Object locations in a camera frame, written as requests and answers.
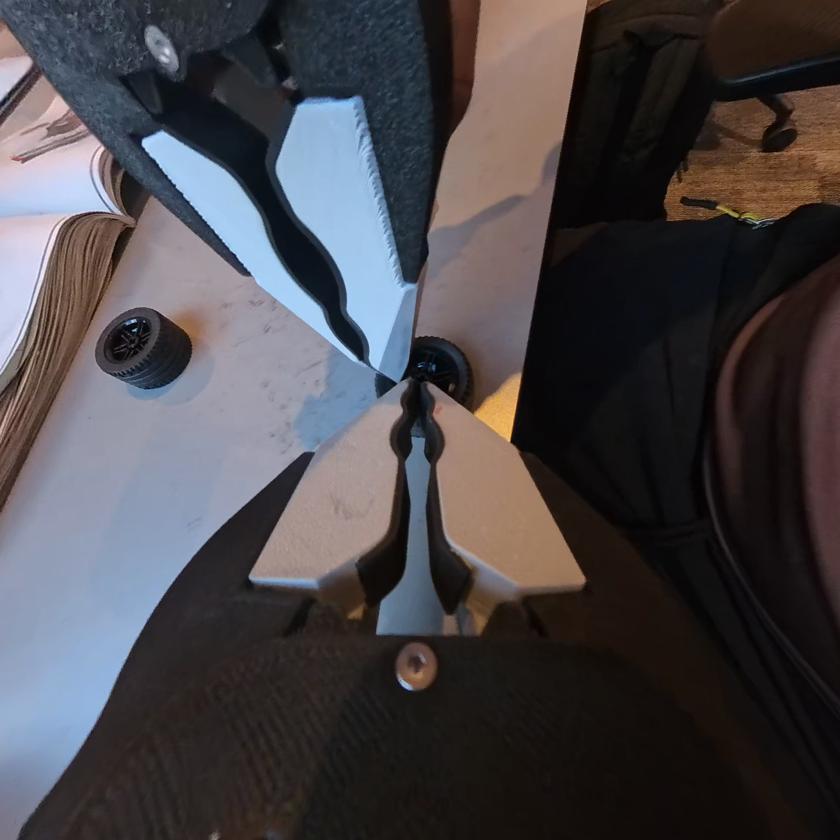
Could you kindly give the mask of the black backpack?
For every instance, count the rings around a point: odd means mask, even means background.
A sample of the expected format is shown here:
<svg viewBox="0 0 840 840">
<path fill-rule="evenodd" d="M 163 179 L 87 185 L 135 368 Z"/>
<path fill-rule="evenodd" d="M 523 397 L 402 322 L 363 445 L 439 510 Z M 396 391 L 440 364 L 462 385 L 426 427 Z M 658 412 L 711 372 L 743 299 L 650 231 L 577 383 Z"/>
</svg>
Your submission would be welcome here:
<svg viewBox="0 0 840 840">
<path fill-rule="evenodd" d="M 612 1 L 584 16 L 552 204 L 559 228 L 656 221 L 713 102 L 722 2 Z"/>
</svg>

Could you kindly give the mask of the person in brown shirt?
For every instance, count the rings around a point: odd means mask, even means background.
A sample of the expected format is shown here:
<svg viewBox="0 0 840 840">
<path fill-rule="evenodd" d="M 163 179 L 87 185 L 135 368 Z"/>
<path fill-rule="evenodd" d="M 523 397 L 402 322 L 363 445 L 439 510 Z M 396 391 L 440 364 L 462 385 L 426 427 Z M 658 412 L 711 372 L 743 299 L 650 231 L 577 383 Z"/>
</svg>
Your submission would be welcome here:
<svg viewBox="0 0 840 840">
<path fill-rule="evenodd" d="M 713 403 L 740 328 L 839 250 L 838 206 L 573 231 L 539 283 L 513 442 L 671 583 L 790 751 L 838 838 L 838 718 L 759 614 L 711 499 Z"/>
</svg>

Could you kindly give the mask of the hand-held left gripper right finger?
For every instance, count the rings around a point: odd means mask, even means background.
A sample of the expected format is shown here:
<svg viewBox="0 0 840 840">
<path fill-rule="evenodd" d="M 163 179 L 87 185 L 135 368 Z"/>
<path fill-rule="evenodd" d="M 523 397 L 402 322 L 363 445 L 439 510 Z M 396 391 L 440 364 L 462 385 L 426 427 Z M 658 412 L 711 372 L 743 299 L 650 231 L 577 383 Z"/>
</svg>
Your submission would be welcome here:
<svg viewBox="0 0 840 840">
<path fill-rule="evenodd" d="M 519 451 L 435 385 L 419 386 L 430 573 L 444 612 L 580 592 L 586 579 Z"/>
</svg>

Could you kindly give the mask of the open instruction book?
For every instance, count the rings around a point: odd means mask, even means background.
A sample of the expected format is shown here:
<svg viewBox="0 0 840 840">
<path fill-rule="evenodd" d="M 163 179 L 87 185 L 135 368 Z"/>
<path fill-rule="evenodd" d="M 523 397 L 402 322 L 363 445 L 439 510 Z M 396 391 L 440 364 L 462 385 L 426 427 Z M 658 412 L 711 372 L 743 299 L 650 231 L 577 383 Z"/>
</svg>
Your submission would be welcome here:
<svg viewBox="0 0 840 840">
<path fill-rule="evenodd" d="M 123 168 L 28 56 L 2 57 L 1 506 L 135 226 Z"/>
</svg>

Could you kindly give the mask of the grey desk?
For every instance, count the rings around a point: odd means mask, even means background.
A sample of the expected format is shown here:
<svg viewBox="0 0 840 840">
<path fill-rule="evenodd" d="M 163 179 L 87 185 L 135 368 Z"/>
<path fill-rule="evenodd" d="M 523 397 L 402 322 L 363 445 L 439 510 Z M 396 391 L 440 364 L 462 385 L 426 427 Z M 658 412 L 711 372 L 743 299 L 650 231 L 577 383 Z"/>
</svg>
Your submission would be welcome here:
<svg viewBox="0 0 840 840">
<path fill-rule="evenodd" d="M 481 2 L 417 318 L 484 401 L 522 369 L 586 2 Z M 103 373 L 112 320 L 152 308 L 192 358 L 141 390 Z M 371 404 L 348 360 L 149 199 L 2 513 L 2 838 L 98 718 L 163 594 L 303 451 Z"/>
</svg>

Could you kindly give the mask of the black office chair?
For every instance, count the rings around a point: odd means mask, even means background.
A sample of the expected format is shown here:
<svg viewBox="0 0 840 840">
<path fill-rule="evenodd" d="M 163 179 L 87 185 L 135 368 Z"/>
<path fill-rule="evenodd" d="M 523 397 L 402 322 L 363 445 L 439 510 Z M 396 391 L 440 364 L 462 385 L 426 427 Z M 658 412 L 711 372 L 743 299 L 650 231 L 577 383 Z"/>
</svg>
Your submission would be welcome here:
<svg viewBox="0 0 840 840">
<path fill-rule="evenodd" d="M 725 2 L 706 52 L 715 100 L 758 100 L 773 114 L 760 150 L 784 151 L 797 136 L 787 94 L 839 83 L 839 2 Z"/>
</svg>

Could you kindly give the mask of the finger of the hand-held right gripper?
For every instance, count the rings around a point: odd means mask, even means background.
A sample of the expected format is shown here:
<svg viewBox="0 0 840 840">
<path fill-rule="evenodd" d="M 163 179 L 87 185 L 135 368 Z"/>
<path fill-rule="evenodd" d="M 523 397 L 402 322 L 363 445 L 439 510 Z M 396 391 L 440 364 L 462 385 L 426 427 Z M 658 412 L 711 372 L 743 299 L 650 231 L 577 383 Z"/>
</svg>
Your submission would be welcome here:
<svg viewBox="0 0 840 840">
<path fill-rule="evenodd" d="M 264 214 L 231 171 L 164 130 L 145 137 L 140 143 L 264 291 L 347 358 L 364 364 L 363 358 L 343 344 L 328 325 L 319 304 L 283 265 L 270 240 Z"/>
<path fill-rule="evenodd" d="M 397 382 L 411 352 L 417 286 L 403 276 L 363 101 L 309 98 L 285 115 L 278 185 L 338 270 L 368 365 Z"/>
</svg>

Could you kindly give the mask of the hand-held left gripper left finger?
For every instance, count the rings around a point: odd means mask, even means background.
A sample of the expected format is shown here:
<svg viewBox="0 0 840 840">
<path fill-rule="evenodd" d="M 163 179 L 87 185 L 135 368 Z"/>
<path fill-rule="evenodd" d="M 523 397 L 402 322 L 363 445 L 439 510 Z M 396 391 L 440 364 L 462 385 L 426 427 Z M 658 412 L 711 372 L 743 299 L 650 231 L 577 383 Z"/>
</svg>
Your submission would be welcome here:
<svg viewBox="0 0 840 840">
<path fill-rule="evenodd" d="M 313 454 L 248 575 L 339 607 L 377 606 L 402 579 L 415 382 L 394 386 Z"/>
</svg>

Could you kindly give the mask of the black toy car wheel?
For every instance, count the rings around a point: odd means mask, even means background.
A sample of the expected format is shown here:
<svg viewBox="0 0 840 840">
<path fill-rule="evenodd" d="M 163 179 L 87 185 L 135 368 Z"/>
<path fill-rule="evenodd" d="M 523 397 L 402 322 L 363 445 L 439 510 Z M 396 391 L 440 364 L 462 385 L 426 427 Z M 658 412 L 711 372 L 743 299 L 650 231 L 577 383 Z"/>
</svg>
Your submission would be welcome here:
<svg viewBox="0 0 840 840">
<path fill-rule="evenodd" d="M 102 331 L 95 349 L 103 373 L 146 391 L 173 383 L 192 355 L 189 335 L 152 308 L 133 308 L 118 315 Z"/>
<path fill-rule="evenodd" d="M 389 342 L 374 377 L 376 399 L 404 381 L 418 382 L 406 391 L 408 405 L 418 412 L 424 402 L 422 382 L 434 385 L 467 411 L 474 410 L 474 372 L 466 354 L 449 340 L 421 336 L 410 343 L 407 339 Z"/>
</svg>

